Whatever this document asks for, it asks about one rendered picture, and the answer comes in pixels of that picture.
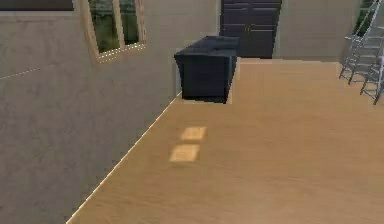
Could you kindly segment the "dark blue sofa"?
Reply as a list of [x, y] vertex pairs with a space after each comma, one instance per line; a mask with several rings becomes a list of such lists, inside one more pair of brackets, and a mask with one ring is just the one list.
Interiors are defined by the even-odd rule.
[[225, 104], [236, 69], [238, 37], [206, 36], [174, 54], [182, 98]]

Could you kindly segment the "dark double room door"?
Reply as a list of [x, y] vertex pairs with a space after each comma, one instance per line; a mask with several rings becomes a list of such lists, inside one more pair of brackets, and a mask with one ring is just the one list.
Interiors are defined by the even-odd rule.
[[238, 56], [271, 59], [282, 0], [221, 0], [220, 35], [239, 38]]

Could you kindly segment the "wood framed window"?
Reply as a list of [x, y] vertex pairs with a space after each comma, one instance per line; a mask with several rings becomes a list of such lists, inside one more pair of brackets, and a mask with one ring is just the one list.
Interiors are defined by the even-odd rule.
[[78, 0], [78, 6], [96, 63], [146, 47], [144, 0]]

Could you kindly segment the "grey metal ladder shelf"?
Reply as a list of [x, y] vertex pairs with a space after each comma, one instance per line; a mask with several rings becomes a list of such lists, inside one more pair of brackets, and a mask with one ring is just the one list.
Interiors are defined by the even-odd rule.
[[357, 83], [355, 75], [361, 76], [360, 95], [371, 97], [376, 105], [384, 92], [384, 0], [368, 2], [370, 5], [361, 9], [363, 17], [346, 36], [350, 45], [338, 78], [351, 84]]

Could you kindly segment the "dark framed wall picture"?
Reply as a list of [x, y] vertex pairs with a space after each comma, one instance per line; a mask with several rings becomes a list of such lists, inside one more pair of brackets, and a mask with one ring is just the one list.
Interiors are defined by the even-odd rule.
[[0, 0], [0, 11], [73, 11], [73, 0]]

